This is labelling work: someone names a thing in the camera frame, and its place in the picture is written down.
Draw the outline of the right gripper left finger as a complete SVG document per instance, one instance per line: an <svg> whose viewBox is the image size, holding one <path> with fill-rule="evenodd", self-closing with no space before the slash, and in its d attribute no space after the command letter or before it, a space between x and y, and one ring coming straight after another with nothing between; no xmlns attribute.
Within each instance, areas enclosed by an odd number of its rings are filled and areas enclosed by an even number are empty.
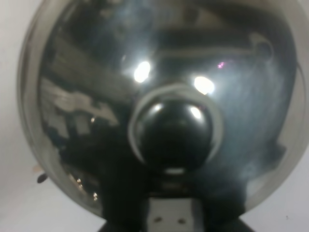
<svg viewBox="0 0 309 232"><path fill-rule="evenodd" d="M148 174L110 174L101 177L101 232L139 232L143 224Z"/></svg>

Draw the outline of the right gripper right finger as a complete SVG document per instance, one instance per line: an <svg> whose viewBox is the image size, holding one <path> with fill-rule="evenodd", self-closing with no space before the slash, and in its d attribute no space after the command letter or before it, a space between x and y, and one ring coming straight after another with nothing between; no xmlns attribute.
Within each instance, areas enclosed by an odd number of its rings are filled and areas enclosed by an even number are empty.
<svg viewBox="0 0 309 232"><path fill-rule="evenodd" d="M252 232L239 217L246 212L248 179L236 175L192 175L194 231Z"/></svg>

